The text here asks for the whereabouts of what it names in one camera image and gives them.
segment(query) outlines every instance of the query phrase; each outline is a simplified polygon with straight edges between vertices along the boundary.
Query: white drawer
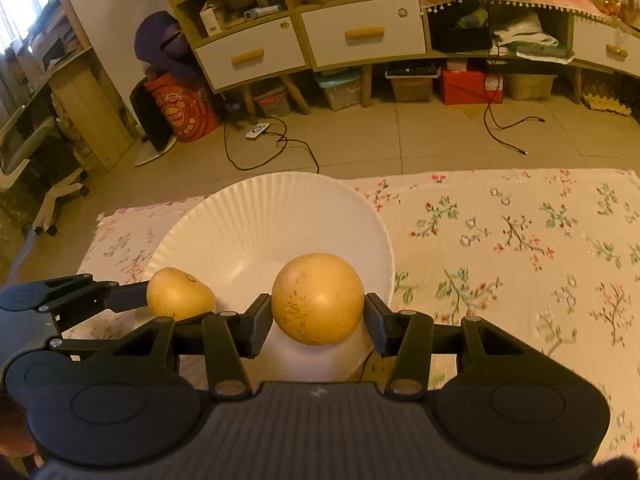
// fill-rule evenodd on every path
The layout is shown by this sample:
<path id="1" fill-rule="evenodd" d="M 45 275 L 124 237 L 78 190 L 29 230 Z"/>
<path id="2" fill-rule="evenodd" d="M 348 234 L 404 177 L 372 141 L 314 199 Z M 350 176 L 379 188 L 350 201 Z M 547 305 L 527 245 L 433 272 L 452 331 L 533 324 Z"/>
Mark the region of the white drawer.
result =
<path id="1" fill-rule="evenodd" d="M 627 56 L 610 52 L 607 45 L 622 49 Z M 576 59 L 640 76 L 640 40 L 619 28 L 575 16 L 574 52 Z"/>
<path id="2" fill-rule="evenodd" d="M 318 67 L 426 52 L 418 0 L 327 7 L 302 20 Z"/>
<path id="3" fill-rule="evenodd" d="M 289 17 L 207 43 L 197 53 L 216 90 L 305 65 Z"/>

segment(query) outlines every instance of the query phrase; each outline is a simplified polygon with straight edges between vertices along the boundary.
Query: wooden desk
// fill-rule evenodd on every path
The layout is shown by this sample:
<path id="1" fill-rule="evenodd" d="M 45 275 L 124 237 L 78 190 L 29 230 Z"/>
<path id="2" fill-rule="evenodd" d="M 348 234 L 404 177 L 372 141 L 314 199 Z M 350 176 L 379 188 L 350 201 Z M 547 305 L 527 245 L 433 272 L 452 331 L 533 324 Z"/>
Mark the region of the wooden desk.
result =
<path id="1" fill-rule="evenodd" d="M 0 139 L 25 112 L 34 117 L 34 122 L 42 122 L 43 117 L 36 119 L 36 115 L 41 115 L 36 110 L 36 103 L 45 97 L 46 92 L 52 91 L 82 138 L 101 163 L 111 169 L 127 151 L 133 138 L 91 71 L 88 56 L 94 55 L 92 48 L 78 50 L 50 67 L 27 103 L 0 128 Z"/>

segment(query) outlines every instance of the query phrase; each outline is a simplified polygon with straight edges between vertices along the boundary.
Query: ribbed plate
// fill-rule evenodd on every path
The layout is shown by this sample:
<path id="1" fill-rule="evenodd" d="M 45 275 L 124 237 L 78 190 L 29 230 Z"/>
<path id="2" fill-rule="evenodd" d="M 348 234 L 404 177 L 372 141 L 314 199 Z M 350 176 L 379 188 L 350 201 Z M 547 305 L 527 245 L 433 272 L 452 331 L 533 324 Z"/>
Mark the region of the ribbed plate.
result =
<path id="1" fill-rule="evenodd" d="M 338 180 L 311 173 L 271 173 L 233 184 L 196 206 L 162 240 L 145 279 L 177 267 L 206 283 L 218 310 L 244 312 L 271 293 L 280 269 L 300 254 L 325 252 L 349 262 L 366 292 L 390 303 L 394 256 L 378 214 Z M 371 347 L 364 325 L 324 347 L 293 341 L 274 323 L 260 355 L 244 360 L 261 381 L 343 381 Z"/>

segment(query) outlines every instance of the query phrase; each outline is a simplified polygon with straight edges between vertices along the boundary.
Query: drawer handle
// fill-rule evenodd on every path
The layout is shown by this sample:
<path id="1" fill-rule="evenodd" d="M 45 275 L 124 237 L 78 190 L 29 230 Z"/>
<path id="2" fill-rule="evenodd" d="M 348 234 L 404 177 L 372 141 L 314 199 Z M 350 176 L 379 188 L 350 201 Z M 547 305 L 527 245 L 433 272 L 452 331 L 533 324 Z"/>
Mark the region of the drawer handle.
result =
<path id="1" fill-rule="evenodd" d="M 623 58 L 627 58 L 629 53 L 624 49 L 624 48 L 620 48 L 618 46 L 612 45 L 610 43 L 607 43 L 607 52 L 609 52 L 610 54 L 615 54 L 616 56 L 620 56 Z"/>
<path id="2" fill-rule="evenodd" d="M 260 59 L 264 56 L 264 49 L 259 48 L 257 50 L 250 50 L 249 52 L 245 52 L 244 54 L 240 54 L 240 56 L 233 56 L 231 58 L 232 65 L 239 65 L 241 63 L 246 63 L 247 61 L 253 61 L 254 59 Z"/>
<path id="3" fill-rule="evenodd" d="M 347 40 L 356 40 L 357 38 L 378 38 L 385 35 L 385 27 L 367 27 L 353 28 L 344 33 Z"/>

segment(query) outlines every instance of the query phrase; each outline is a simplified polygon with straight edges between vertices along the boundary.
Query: floor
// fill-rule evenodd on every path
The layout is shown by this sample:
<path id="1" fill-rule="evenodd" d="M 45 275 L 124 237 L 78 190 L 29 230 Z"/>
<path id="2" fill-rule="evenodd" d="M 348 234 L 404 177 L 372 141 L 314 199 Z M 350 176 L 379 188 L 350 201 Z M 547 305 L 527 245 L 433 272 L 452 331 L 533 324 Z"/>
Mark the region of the floor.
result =
<path id="1" fill-rule="evenodd" d="M 505 141 L 529 152 L 521 155 L 495 142 L 482 124 L 483 105 L 446 107 L 439 101 L 398 103 L 388 96 L 332 112 L 320 96 L 313 113 L 286 117 L 287 135 L 305 140 L 323 174 L 335 178 L 383 176 L 432 170 L 500 168 L 622 168 L 640 174 L 640 126 L 632 118 L 593 112 L 567 97 L 546 102 L 505 100 L 494 105 L 501 124 L 525 116 L 527 121 L 505 132 Z M 237 165 L 248 167 L 277 151 L 276 137 L 246 140 L 247 123 L 229 124 L 228 150 Z M 281 131 L 277 126 L 273 130 Z M 91 194 L 66 204 L 58 234 L 31 236 L 16 261 L 12 278 L 19 282 L 75 274 L 94 236 L 96 219 L 116 209 L 211 194 L 249 176 L 273 171 L 315 171 L 308 151 L 289 146 L 269 164 L 239 171 L 227 160 L 223 129 L 191 144 L 177 144 L 164 157 L 135 168 L 135 144 L 111 171 L 92 174 Z"/>

